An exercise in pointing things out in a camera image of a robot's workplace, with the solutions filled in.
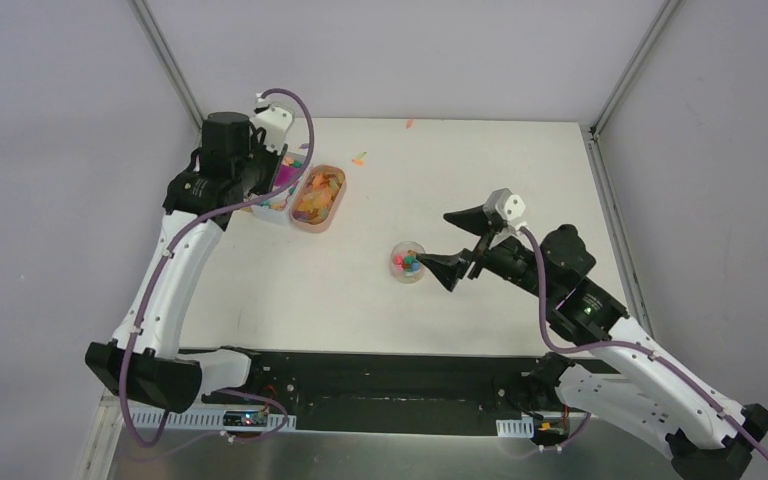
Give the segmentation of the magenta plastic scoop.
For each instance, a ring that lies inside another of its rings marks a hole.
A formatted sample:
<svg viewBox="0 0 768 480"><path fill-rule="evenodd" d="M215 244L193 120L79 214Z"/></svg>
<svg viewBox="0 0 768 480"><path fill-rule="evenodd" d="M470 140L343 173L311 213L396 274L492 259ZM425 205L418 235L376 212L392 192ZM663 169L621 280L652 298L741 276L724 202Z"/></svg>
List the magenta plastic scoop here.
<svg viewBox="0 0 768 480"><path fill-rule="evenodd" d="M305 166L301 161L293 160L290 163L282 163L274 182L274 188L280 189L294 185L303 176L304 171Z"/></svg>

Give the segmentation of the clear plastic jar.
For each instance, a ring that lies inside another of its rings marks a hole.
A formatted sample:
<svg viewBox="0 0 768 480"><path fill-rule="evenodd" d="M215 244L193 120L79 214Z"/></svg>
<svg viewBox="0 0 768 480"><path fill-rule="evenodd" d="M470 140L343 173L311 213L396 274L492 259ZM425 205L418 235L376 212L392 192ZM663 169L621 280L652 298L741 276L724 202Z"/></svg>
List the clear plastic jar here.
<svg viewBox="0 0 768 480"><path fill-rule="evenodd" d="M424 253L422 245L413 241L402 241L394 246L390 254L390 272L395 280L412 284L422 279L425 267L418 255Z"/></svg>

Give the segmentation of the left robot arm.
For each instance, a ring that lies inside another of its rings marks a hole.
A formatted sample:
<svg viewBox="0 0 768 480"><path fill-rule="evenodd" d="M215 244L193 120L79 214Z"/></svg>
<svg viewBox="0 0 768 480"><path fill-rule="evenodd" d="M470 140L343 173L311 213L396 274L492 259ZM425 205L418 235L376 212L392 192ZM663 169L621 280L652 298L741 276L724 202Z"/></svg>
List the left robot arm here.
<svg viewBox="0 0 768 480"><path fill-rule="evenodd" d="M263 396L265 378L242 351L182 354L179 346L204 265L233 208L273 189L294 117L271 106L251 116L206 118L199 146L167 186L158 242L128 314L108 342L92 342L85 353L87 367L111 393L174 413L225 387L241 404Z"/></svg>

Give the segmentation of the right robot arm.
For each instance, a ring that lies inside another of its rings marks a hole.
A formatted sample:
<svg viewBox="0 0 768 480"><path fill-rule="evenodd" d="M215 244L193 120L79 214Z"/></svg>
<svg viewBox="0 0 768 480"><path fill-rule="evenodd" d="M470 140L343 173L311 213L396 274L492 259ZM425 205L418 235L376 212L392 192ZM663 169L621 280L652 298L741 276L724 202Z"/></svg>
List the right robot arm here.
<svg viewBox="0 0 768 480"><path fill-rule="evenodd" d="M684 479L743 476L768 432L768 410L717 392L668 354L589 278L596 261L573 225L537 240L479 207L446 220L478 243L454 255L424 253L418 262L448 290L487 271L533 294L541 337L562 339L505 387L512 406L597 416L660 452Z"/></svg>

